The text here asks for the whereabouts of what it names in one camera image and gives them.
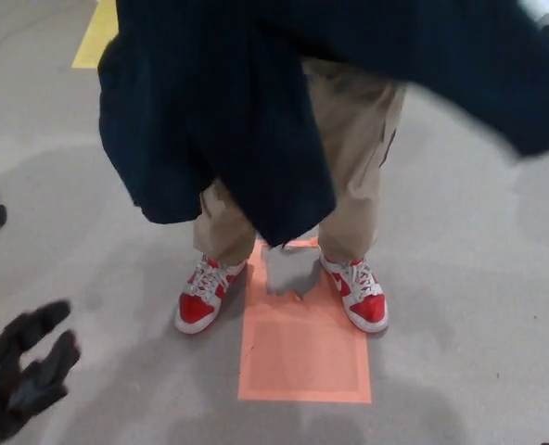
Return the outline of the robot left black hand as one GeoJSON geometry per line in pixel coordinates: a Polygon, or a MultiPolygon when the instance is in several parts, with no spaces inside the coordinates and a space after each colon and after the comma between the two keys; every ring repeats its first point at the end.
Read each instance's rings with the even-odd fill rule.
{"type": "Polygon", "coordinates": [[[35,416],[67,396],[66,377],[81,358],[73,331],[63,332],[50,352],[23,368],[21,356],[61,324],[71,311],[60,299],[25,311],[0,334],[0,444],[35,416]]]}

